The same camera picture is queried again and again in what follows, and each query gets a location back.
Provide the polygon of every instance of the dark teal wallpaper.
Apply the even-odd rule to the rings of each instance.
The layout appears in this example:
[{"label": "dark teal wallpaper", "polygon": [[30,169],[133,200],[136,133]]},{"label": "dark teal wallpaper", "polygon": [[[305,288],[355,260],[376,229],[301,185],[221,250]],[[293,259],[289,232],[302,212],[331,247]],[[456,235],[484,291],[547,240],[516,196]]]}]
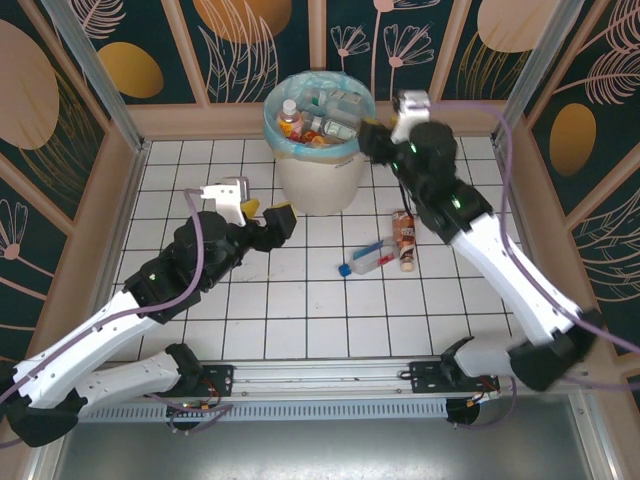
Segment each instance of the dark teal wallpaper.
[{"label": "dark teal wallpaper", "polygon": [[506,100],[554,6],[472,0],[442,99]]},{"label": "dark teal wallpaper", "polygon": [[104,131],[16,4],[0,4],[0,46],[0,154],[73,219]]},{"label": "dark teal wallpaper", "polygon": [[450,1],[328,0],[327,70],[357,78],[376,100],[428,90],[450,13]]},{"label": "dark teal wallpaper", "polygon": [[191,42],[212,103],[263,101],[310,68],[306,0],[183,0]]},{"label": "dark teal wallpaper", "polygon": [[639,345],[640,169],[573,230],[573,238],[609,331]]},{"label": "dark teal wallpaper", "polygon": [[637,2],[612,1],[533,126],[567,214],[640,142],[639,26]]},{"label": "dark teal wallpaper", "polygon": [[0,179],[0,357],[24,358],[66,236]]},{"label": "dark teal wallpaper", "polygon": [[591,10],[591,7],[593,7],[594,2],[595,0],[584,0],[584,3],[582,4],[582,8],[580,9],[580,14],[578,15],[578,19],[573,24],[573,27],[571,28],[571,30],[569,30],[569,33],[565,37],[564,42],[562,43],[562,46],[556,53],[554,60],[551,62],[551,65],[549,65],[549,68],[544,74],[544,77],[542,77],[542,80],[540,81],[538,88],[536,89],[535,92],[533,92],[533,95],[531,96],[529,103],[527,103],[527,106],[524,108],[525,115],[529,115],[529,113],[535,106],[536,102],[538,101],[538,98],[540,98],[540,95],[542,94],[542,90],[544,90],[544,88],[546,87],[549,77],[553,74],[553,72],[555,72],[558,66],[558,63],[560,63],[560,60],[562,60],[562,57],[564,57],[564,54],[566,53],[567,48],[569,48],[569,45],[571,45],[573,38],[576,36],[576,33],[580,29],[580,26],[582,25],[584,18],[587,16],[589,11]]}]

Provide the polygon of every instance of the leaf pattern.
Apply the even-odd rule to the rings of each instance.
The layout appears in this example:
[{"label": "leaf pattern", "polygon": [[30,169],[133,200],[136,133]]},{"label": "leaf pattern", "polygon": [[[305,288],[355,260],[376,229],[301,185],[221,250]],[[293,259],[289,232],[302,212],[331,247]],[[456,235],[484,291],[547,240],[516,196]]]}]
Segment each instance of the leaf pattern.
[{"label": "leaf pattern", "polygon": [[206,87],[214,102],[257,102],[278,83],[278,54],[269,25],[245,2],[246,26],[230,0],[221,1],[224,22],[214,5],[202,2],[215,33],[199,27],[209,52]]},{"label": "leaf pattern", "polygon": [[68,0],[89,38],[106,40],[116,30],[126,13],[122,0]]},{"label": "leaf pattern", "polygon": [[584,83],[591,103],[622,105],[640,86],[640,50],[601,55]]}]

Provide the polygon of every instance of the black grid line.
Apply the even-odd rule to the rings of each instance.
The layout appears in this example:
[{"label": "black grid line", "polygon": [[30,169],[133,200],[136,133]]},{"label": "black grid line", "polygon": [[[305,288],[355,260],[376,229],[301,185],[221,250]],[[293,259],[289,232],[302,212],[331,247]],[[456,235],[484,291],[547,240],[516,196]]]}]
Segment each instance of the black grid line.
[{"label": "black grid line", "polygon": [[[371,168],[371,179],[373,181],[373,164],[372,163],[369,163],[369,168]],[[378,217],[378,203],[376,199],[375,187],[373,187],[373,210],[376,214],[376,228],[378,230],[378,239],[382,240],[382,236],[380,234],[380,219]],[[389,342],[389,356],[391,356],[391,327],[389,325],[389,307],[387,305],[387,286],[384,281],[384,268],[382,267],[380,267],[380,276],[382,277],[382,295],[384,296],[384,316],[387,319],[387,341]]]}]

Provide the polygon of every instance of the flower pattern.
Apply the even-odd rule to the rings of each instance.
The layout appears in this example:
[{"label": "flower pattern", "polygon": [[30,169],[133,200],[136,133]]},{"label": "flower pattern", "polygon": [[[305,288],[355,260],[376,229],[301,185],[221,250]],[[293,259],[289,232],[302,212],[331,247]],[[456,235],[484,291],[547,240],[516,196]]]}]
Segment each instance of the flower pattern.
[{"label": "flower pattern", "polygon": [[342,63],[342,71],[344,72],[344,59],[351,55],[359,55],[371,50],[371,44],[367,42],[367,37],[362,31],[362,25],[359,27],[333,27],[331,29],[331,40],[340,55]]}]

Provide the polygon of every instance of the floor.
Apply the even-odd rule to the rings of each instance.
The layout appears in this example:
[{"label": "floor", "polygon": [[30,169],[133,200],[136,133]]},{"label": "floor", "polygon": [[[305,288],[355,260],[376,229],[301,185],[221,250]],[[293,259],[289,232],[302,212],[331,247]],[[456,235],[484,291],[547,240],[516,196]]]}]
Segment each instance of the floor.
[{"label": "floor", "polygon": [[[489,139],[458,142],[459,177],[498,211],[501,176]],[[249,178],[251,195],[261,203],[258,215],[285,200],[264,140],[153,143],[114,291],[185,222],[179,190],[235,175]],[[135,361],[174,342],[215,361],[437,355],[469,334],[523,336],[479,272],[422,225],[414,272],[392,262],[364,276],[338,275],[358,246],[391,235],[391,214],[400,209],[390,170],[367,164],[355,200],[341,214],[300,215],[283,248],[250,252],[200,304],[130,342],[112,360]],[[518,242],[512,214],[507,218]]]}]

